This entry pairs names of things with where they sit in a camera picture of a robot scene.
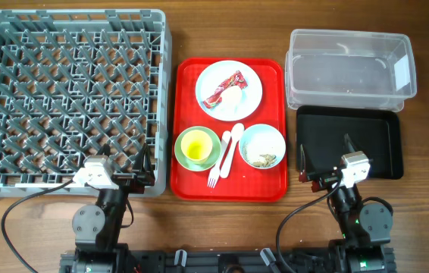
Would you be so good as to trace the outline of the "rice and peanut shell scraps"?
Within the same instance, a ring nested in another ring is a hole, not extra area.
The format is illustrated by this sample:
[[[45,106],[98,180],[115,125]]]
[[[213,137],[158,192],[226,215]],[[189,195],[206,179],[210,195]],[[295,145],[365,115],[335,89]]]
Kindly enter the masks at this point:
[[[270,146],[257,146],[249,143],[244,147],[247,162],[257,168],[267,168],[276,162],[277,156]]]

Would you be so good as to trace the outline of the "light blue bowl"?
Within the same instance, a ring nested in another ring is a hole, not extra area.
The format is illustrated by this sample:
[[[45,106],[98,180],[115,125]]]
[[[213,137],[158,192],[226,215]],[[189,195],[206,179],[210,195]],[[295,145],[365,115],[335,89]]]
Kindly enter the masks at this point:
[[[250,165],[244,156],[244,147],[249,143],[254,143],[257,146],[272,147],[277,156],[276,162],[267,168],[257,168]],[[244,131],[239,141],[239,151],[243,161],[250,167],[261,170],[270,169],[277,166],[283,160],[286,154],[286,141],[282,133],[275,127],[268,124],[254,124]]]

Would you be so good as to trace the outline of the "yellow plastic cup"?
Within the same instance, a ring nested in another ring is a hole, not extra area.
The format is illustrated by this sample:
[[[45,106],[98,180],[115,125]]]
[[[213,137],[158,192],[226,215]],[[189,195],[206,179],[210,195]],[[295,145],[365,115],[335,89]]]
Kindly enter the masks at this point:
[[[181,138],[181,151],[193,163],[204,163],[211,154],[213,142],[203,130],[191,130]]]

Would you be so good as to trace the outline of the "green saucer plate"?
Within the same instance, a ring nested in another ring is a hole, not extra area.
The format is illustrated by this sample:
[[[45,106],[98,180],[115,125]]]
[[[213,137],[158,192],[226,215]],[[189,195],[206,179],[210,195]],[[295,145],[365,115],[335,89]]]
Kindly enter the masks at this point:
[[[203,130],[206,133],[209,134],[211,137],[211,140],[213,142],[213,147],[210,156],[208,159],[202,163],[202,164],[195,164],[191,162],[181,151],[181,138],[189,131],[191,130]],[[176,160],[187,170],[194,171],[194,172],[200,172],[200,171],[206,171],[209,168],[212,168],[217,160],[219,159],[220,153],[221,153],[221,141],[218,137],[218,135],[211,129],[203,126],[194,126],[189,127],[185,129],[176,139],[176,142],[174,144],[174,153]]]

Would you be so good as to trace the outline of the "white plastic fork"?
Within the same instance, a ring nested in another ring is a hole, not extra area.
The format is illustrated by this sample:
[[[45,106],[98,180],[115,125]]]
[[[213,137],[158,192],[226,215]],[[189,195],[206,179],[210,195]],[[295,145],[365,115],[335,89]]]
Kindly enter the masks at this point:
[[[220,177],[220,167],[221,167],[221,161],[224,157],[224,153],[226,152],[228,143],[230,142],[231,138],[231,132],[230,131],[224,131],[221,137],[221,153],[219,156],[219,159],[215,163],[214,167],[210,170],[209,176],[208,176],[208,187],[215,188],[216,183],[218,182],[218,179]]]

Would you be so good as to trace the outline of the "white plastic spoon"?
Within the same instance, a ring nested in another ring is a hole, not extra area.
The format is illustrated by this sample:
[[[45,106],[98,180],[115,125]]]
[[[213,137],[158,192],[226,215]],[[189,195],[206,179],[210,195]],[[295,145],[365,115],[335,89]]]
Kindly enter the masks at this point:
[[[221,167],[221,178],[227,178],[230,173],[231,165],[233,162],[233,157],[236,149],[237,143],[240,141],[243,133],[244,133],[245,127],[242,123],[237,123],[233,126],[231,131],[231,144],[230,148],[228,150],[228,153],[224,159],[224,163]]]

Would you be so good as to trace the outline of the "white paper napkin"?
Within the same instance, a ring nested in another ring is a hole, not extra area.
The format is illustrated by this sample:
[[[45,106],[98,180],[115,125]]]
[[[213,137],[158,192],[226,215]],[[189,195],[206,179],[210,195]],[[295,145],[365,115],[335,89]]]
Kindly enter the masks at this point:
[[[243,91],[238,86],[231,86],[221,93],[220,107],[223,111],[234,113],[243,97]]]

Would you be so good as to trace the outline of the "red snack wrapper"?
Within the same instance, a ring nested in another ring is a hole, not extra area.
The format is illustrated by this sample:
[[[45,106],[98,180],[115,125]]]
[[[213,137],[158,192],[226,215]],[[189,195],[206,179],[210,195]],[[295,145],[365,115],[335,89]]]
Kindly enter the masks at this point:
[[[246,82],[244,76],[240,71],[236,71],[226,80],[224,80],[215,89],[214,94],[209,96],[207,99],[205,99],[202,102],[203,105],[208,109],[214,108],[215,106],[219,105],[222,102],[222,98],[221,98],[222,92],[232,86],[238,86],[240,89],[244,89],[248,86],[248,83]]]

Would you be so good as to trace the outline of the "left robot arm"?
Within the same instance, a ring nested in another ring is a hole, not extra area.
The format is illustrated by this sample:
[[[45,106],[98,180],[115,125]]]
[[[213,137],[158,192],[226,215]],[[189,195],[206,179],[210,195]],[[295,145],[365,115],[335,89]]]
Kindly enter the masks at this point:
[[[95,155],[86,159],[74,175],[73,182],[98,190],[93,205],[81,207],[73,216],[72,228],[76,248],[72,256],[62,255],[61,272],[141,272],[141,265],[128,245],[119,243],[126,210],[132,211],[130,194],[143,194],[145,187],[155,184],[149,147],[144,144],[133,157],[133,176],[114,174],[110,159],[111,148],[105,144]]]

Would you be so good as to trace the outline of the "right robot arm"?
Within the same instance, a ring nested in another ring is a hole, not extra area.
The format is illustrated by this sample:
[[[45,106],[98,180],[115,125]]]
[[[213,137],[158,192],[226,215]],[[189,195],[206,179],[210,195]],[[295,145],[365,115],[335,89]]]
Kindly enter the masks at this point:
[[[390,242],[393,207],[386,200],[362,198],[357,183],[368,178],[371,160],[344,135],[347,152],[338,166],[316,171],[303,145],[300,145],[301,182],[311,182],[312,191],[327,191],[330,213],[337,221],[343,238],[331,240],[326,249],[303,250],[294,261],[311,272],[385,272],[396,271]]]

